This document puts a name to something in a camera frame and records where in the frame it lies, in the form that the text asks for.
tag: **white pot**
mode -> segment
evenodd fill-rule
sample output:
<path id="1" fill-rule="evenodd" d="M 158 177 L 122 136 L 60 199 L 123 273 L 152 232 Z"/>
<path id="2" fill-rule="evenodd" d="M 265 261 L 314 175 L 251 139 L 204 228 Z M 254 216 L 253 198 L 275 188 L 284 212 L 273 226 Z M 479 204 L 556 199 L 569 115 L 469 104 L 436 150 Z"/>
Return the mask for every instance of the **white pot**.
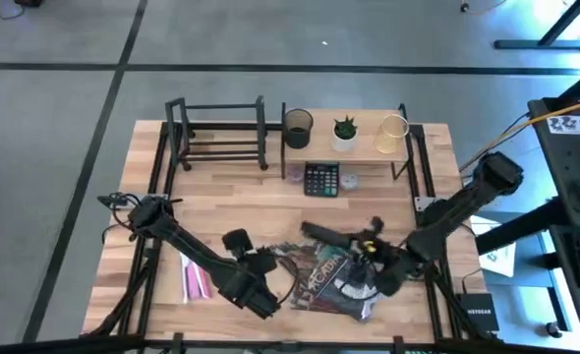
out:
<path id="1" fill-rule="evenodd" d="M 335 133 L 336 125 L 334 124 L 331 128 L 331 135 L 333 136 L 331 139 L 331 146 L 336 151 L 349 151 L 352 150 L 356 146 L 356 142 L 358 141 L 358 129 L 356 128 L 356 135 L 349 139 L 343 140 L 338 138 Z"/>

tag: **concrete floor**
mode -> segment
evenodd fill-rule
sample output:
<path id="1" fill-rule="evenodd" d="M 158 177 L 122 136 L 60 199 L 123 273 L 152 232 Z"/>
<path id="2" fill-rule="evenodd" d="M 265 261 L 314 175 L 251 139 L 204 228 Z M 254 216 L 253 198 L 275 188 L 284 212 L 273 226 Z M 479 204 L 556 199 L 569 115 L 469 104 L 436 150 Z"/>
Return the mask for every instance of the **concrete floor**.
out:
<path id="1" fill-rule="evenodd" d="M 580 69 L 579 53 L 491 47 L 495 39 L 541 36 L 563 11 L 561 0 L 509 1 L 484 16 L 464 16 L 458 5 L 445 0 L 151 0 L 129 62 Z M 0 62 L 117 64 L 137 7 L 138 0 L 57 0 L 26 9 L 20 18 L 0 21 Z M 17 11 L 7 0 L 0 0 L 0 9 L 5 15 Z M 564 36 L 577 33 L 580 18 Z M 101 252 L 99 234 L 108 220 L 95 196 L 117 189 L 134 122 L 163 119 L 166 100 L 185 95 L 199 103 L 242 102 L 261 93 L 270 121 L 279 119 L 281 101 L 294 107 L 364 108 L 404 102 L 411 121 L 450 125 L 463 162 L 524 113 L 528 100 L 557 95 L 579 79 L 116 68 L 118 74 L 79 72 L 74 66 L 0 69 L 0 343 L 18 342 L 24 335 L 79 175 L 84 163 L 92 162 L 86 156 L 98 117 L 108 124 L 41 339 L 78 334 Z M 121 83 L 118 75 L 123 75 Z M 502 150 L 525 167 L 526 180 L 516 196 L 488 209 L 527 211 L 553 195 L 532 131 Z M 519 295 L 503 294 L 498 296 L 506 301 Z M 522 322 L 506 317 L 512 329 L 504 339 L 537 344 L 537 336 L 526 332 L 548 315 L 530 315 Z"/>

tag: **black metal cup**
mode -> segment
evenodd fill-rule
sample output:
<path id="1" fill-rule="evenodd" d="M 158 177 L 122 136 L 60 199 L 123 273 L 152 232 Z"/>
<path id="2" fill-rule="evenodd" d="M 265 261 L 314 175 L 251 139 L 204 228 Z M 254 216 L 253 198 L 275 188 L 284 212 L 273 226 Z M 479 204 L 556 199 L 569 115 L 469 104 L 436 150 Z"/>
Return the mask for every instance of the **black metal cup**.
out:
<path id="1" fill-rule="evenodd" d="M 304 148 L 310 143 L 314 125 L 312 114 L 305 109 L 293 109 L 283 117 L 283 135 L 290 148 Z"/>

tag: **potted plant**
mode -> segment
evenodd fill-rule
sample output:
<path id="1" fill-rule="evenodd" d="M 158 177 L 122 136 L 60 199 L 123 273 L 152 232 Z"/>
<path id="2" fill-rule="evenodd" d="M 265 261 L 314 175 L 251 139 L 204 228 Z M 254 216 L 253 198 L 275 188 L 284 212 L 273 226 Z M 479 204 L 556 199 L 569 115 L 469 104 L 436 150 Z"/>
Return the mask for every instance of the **potted plant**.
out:
<path id="1" fill-rule="evenodd" d="M 353 125 L 354 118 L 345 117 L 344 121 L 334 119 L 333 139 L 331 145 L 336 151 L 349 151 L 358 140 L 358 127 Z"/>

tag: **desk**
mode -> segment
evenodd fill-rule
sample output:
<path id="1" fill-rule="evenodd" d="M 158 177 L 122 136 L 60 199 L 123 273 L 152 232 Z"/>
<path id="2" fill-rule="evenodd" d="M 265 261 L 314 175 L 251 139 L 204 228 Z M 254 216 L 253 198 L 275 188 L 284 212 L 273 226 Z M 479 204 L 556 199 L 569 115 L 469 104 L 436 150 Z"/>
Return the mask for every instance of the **desk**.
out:
<path id="1" fill-rule="evenodd" d="M 493 43 L 493 47 L 495 49 L 574 49 L 580 51 L 580 39 L 557 39 L 579 15 L 580 0 L 575 0 L 541 39 L 500 39 Z"/>
<path id="2" fill-rule="evenodd" d="M 124 166 L 120 191 L 146 193 L 161 122 L 138 121 Z M 434 180 L 435 192 L 450 196 L 461 188 L 458 168 L 449 131 L 444 124 L 424 124 L 425 142 Z M 255 132 L 199 131 L 197 139 L 252 137 Z M 172 198 L 183 198 L 175 205 L 175 216 L 181 225 L 203 240 L 215 252 L 226 255 L 220 237 L 229 230 L 244 227 L 256 247 L 283 241 L 299 241 L 302 220 L 317 222 L 340 230 L 358 230 L 369 219 L 379 215 L 385 222 L 383 236 L 397 242 L 415 227 L 415 212 L 408 178 L 394 181 L 386 164 L 343 164 L 341 169 L 360 175 L 357 191 L 341 192 L 335 199 L 309 198 L 302 185 L 279 178 L 280 132 L 269 131 L 266 138 L 266 161 L 261 171 L 252 161 L 195 162 L 192 170 L 178 168 L 173 182 Z M 163 163 L 167 165 L 168 151 Z M 162 169 L 163 181 L 166 168 Z M 423 193 L 422 170 L 416 169 Z M 107 237 L 92 288 L 84 330 L 95 328 L 111 311 L 127 287 L 135 244 L 128 232 L 112 229 Z M 463 228 L 447 241 L 452 282 L 460 284 L 464 275 L 479 268 L 475 241 Z M 270 289 L 282 296 L 291 284 L 291 276 L 279 267 L 268 276 Z M 468 277 L 468 290 L 486 292 L 482 275 Z M 271 319 L 261 320 L 242 311 L 215 292 L 212 299 L 183 305 L 180 260 L 177 251 L 164 245 L 160 261 L 145 338 L 170 340 L 175 332 L 185 340 L 215 343 L 220 346 L 240 342 L 298 341 L 314 345 L 335 344 L 346 348 L 392 348 L 393 336 L 406 343 L 432 343 L 433 326 L 423 282 L 407 282 L 393 297 L 380 300 L 367 324 L 342 315 L 290 310 L 284 305 Z M 141 316 L 138 296 L 132 313 L 132 324 Z M 440 326 L 450 334 L 446 306 L 437 295 Z M 130 332 L 137 330 L 132 325 Z"/>
<path id="3" fill-rule="evenodd" d="M 548 100 L 548 104 L 552 105 L 553 102 Z M 548 104 L 544 100 L 529 102 L 531 116 L 537 117 L 550 112 L 552 109 L 549 109 Z M 572 112 L 572 115 L 580 116 L 580 111 Z M 477 239 L 478 247 L 480 253 L 484 254 L 498 246 L 501 247 L 547 228 L 555 248 L 555 261 L 553 265 L 549 265 L 549 268 L 561 267 L 563 269 L 580 320 L 580 287 L 574 274 L 576 263 L 571 261 L 569 255 L 573 250 L 569 249 L 565 242 L 568 237 L 571 237 L 569 235 L 571 230 L 580 232 L 580 212 L 572 206 L 568 188 L 573 181 L 580 180 L 580 157 L 574 157 L 580 156 L 580 135 L 552 134 L 547 122 L 536 123 L 534 128 L 542 145 L 558 196 L 545 205 L 480 235 Z M 549 288 L 549 293 L 559 328 L 572 330 L 568 325 L 565 312 L 556 299 L 556 292 L 550 292 Z"/>

